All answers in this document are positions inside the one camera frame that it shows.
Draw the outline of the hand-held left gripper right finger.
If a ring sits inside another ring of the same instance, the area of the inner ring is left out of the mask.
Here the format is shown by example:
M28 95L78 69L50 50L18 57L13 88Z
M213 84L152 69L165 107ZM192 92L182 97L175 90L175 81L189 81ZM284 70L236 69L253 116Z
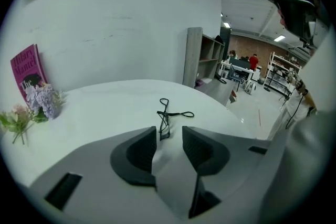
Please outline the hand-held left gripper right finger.
M183 150L199 176L218 174L228 163L228 148L190 127L182 127Z

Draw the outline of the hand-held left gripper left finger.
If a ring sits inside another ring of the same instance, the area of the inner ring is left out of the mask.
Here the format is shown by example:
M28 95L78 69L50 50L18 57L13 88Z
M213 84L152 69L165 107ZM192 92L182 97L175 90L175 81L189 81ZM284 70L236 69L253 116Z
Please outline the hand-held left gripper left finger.
M155 187L152 161L157 149L156 127L144 131L117 145L111 155L110 164L114 172L125 182L134 186Z

